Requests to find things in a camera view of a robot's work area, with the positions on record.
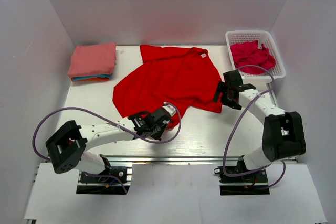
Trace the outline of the red t shirt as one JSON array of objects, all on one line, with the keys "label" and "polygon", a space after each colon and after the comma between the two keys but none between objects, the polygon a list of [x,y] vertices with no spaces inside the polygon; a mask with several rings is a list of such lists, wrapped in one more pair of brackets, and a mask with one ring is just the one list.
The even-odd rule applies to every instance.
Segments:
[{"label": "red t shirt", "polygon": [[141,45],[143,64],[113,89],[112,101],[122,117],[153,112],[169,102],[181,115],[189,107],[221,113],[213,98],[222,80],[206,49]]}]

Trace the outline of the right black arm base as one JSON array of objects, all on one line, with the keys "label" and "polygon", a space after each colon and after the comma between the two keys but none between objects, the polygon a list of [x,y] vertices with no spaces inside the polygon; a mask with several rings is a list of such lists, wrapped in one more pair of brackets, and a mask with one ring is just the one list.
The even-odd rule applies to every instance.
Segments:
[{"label": "right black arm base", "polygon": [[248,175],[229,177],[224,174],[223,166],[214,169],[219,177],[221,196],[269,195],[268,177],[266,170],[259,170]]}]

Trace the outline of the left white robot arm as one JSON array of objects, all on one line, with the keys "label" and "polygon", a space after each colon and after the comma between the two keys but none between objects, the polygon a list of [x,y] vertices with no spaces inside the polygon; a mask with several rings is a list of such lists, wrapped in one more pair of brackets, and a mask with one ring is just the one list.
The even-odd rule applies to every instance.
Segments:
[{"label": "left white robot arm", "polygon": [[141,113],[122,118],[117,123],[81,126],[76,121],[64,123],[46,142],[47,151],[56,174],[72,169],[93,174],[101,182],[110,178],[111,168],[107,159],[90,149],[118,141],[131,141],[137,138],[152,138],[160,141],[161,136],[176,109],[164,105],[153,113]]}]

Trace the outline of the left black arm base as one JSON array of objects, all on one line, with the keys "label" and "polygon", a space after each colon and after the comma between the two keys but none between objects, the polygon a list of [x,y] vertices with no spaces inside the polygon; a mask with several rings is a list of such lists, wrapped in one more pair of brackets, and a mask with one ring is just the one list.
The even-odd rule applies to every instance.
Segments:
[{"label": "left black arm base", "polygon": [[97,175],[81,172],[76,194],[79,195],[126,195],[130,188],[128,168],[126,166],[111,165],[108,159],[102,157],[105,170]]}]

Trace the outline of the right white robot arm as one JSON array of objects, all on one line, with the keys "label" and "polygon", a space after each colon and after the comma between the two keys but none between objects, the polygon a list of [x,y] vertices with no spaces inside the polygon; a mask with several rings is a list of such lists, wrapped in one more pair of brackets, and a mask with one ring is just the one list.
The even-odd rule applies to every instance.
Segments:
[{"label": "right white robot arm", "polygon": [[300,156],[306,152],[301,115],[275,106],[264,95],[265,92],[259,92],[254,85],[244,84],[238,70],[224,73],[224,81],[217,86],[213,100],[240,110],[242,113],[238,122],[250,112],[263,125],[261,146],[241,156],[232,173],[223,165],[226,177],[239,177],[247,182],[274,161]]}]

